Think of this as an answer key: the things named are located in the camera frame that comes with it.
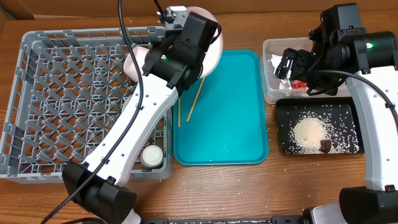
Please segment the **white napkin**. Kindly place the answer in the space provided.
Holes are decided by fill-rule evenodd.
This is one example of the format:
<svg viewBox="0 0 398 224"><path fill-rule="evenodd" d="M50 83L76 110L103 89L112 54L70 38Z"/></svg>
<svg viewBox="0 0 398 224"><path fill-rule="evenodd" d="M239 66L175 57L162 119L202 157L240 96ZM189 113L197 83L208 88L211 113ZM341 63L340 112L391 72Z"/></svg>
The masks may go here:
<svg viewBox="0 0 398 224"><path fill-rule="evenodd" d="M290 81L292 59L272 54L271 64L274 67L274 75L279 81L279 89L291 90L292 82Z"/></svg>

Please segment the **wooden chopstick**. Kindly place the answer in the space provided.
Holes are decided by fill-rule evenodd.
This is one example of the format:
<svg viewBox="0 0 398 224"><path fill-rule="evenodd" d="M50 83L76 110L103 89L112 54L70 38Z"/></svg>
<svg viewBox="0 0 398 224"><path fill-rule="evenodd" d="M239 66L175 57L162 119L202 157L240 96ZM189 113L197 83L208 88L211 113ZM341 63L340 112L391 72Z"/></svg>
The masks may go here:
<svg viewBox="0 0 398 224"><path fill-rule="evenodd" d="M181 126L181 98L178 99L178 128Z"/></svg>
<svg viewBox="0 0 398 224"><path fill-rule="evenodd" d="M194 110L195 105L196 105L196 103L197 103L197 100L198 100L198 98L199 98L201 89L203 88L203 84L204 84L204 82L205 82L205 79L206 79L206 78L202 78L202 79L201 79L200 86L199 86L199 88L198 88L198 90L197 90L197 93L196 93L196 95L195 95L195 98L194 98L194 101L193 101L192 106L191 106L191 108L190 108L190 111L189 111L189 114L188 114L188 116L187 116L186 122L189 122L189 121L190 121L190 118L192 117L193 110Z"/></svg>

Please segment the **red snack wrapper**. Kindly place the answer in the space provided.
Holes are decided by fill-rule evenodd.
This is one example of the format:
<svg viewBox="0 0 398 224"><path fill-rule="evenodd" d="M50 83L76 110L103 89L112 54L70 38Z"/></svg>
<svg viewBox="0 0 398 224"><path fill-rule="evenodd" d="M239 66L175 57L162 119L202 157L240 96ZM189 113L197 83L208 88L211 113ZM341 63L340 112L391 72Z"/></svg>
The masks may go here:
<svg viewBox="0 0 398 224"><path fill-rule="evenodd" d="M299 90L299 89L307 89L308 86L305 82L302 82L300 80L293 80L291 81L292 89L294 90Z"/></svg>

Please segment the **large white plate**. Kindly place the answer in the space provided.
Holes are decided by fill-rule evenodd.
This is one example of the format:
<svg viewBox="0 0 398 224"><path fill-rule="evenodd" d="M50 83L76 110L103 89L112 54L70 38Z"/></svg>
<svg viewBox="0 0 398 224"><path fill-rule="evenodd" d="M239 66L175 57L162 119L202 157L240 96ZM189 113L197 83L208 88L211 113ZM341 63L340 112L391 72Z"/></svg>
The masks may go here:
<svg viewBox="0 0 398 224"><path fill-rule="evenodd" d="M196 7L196 6L188 6L187 7L187 12L195 12L201 16L204 16L208 19L211 19L218 24L218 20L216 17L210 12L207 11L206 9ZM223 51L223 33L221 33L218 38L215 40L214 43L212 43L209 46L209 49L205 55L205 58L203 60L203 71L201 73L200 78L205 78L208 76L218 65L221 59L222 51Z"/></svg>

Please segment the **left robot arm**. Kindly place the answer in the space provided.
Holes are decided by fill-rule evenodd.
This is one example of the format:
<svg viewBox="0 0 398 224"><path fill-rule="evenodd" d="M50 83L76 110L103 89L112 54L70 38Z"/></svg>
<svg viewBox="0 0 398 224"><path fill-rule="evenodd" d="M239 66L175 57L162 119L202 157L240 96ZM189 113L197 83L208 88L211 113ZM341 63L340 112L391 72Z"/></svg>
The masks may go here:
<svg viewBox="0 0 398 224"><path fill-rule="evenodd" d="M129 49L123 70L137 85L110 132L82 163L70 161L62 172L69 200L106 223L141 222L136 195L126 188L132 167L163 114L221 59L222 28L210 11L171 6L162 20L163 40Z"/></svg>

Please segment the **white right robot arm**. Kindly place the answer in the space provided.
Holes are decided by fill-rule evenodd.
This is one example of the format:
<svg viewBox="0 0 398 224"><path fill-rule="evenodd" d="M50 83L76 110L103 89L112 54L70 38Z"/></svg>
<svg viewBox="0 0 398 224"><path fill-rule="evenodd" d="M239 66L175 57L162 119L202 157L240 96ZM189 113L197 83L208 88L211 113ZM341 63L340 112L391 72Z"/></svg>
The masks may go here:
<svg viewBox="0 0 398 224"><path fill-rule="evenodd" d="M308 208L298 223L397 221L397 38L369 33L356 3L324 10L309 32L311 51L286 49L275 74L300 80L309 95L336 95L346 85L366 155L366 184L341 190L337 202Z"/></svg>

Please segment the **brown food chunk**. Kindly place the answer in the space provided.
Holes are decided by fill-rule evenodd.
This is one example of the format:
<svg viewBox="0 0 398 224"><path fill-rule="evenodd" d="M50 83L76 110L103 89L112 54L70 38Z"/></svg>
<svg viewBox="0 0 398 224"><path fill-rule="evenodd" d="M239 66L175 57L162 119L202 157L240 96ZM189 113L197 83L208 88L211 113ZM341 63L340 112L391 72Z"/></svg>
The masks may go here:
<svg viewBox="0 0 398 224"><path fill-rule="evenodd" d="M331 151L332 143L331 140L324 139L320 141L320 152L328 154Z"/></svg>

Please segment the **white paper cup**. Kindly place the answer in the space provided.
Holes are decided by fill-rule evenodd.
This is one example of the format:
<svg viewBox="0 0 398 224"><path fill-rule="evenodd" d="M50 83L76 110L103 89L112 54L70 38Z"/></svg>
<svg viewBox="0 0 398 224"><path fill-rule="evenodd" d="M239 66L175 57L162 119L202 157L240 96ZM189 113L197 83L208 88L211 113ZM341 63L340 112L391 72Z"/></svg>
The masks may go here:
<svg viewBox="0 0 398 224"><path fill-rule="evenodd" d="M163 150L156 145L150 145L143 149L140 155L141 166L146 169L157 169L163 164Z"/></svg>

